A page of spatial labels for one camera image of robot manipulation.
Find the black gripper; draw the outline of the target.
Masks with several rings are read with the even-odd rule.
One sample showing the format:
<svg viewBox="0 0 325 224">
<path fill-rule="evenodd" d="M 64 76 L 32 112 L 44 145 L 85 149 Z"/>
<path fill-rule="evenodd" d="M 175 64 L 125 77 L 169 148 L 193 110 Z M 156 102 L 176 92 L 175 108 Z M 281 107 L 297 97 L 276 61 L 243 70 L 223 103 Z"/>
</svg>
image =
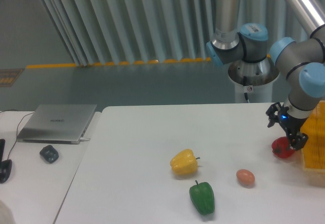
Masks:
<svg viewBox="0 0 325 224">
<path fill-rule="evenodd" d="M 272 104 L 266 111 L 269 123 L 267 127 L 272 127 L 278 123 L 285 131 L 289 148 L 298 151 L 304 148 L 308 141 L 308 135 L 301 133 L 300 129 L 305 119 L 296 118 L 289 114 L 289 106 L 281 105 L 279 102 Z"/>
</svg>

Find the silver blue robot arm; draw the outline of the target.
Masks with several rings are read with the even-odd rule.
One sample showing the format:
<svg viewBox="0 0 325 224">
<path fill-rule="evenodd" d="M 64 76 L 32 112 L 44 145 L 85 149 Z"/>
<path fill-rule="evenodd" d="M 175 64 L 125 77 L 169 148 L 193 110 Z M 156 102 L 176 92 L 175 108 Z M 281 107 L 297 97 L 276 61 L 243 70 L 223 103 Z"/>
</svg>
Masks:
<svg viewBox="0 0 325 224">
<path fill-rule="evenodd" d="M 268 31 L 257 23 L 237 28 L 240 0 L 217 0 L 215 32 L 206 44 L 211 60 L 229 64 L 229 77 L 243 86 L 260 86 L 283 74 L 291 85 L 284 103 L 266 111 L 278 123 L 290 148 L 302 149 L 308 136 L 301 127 L 324 97 L 324 10 L 318 0 L 286 0 L 309 39 L 284 37 L 267 48 Z"/>
</svg>

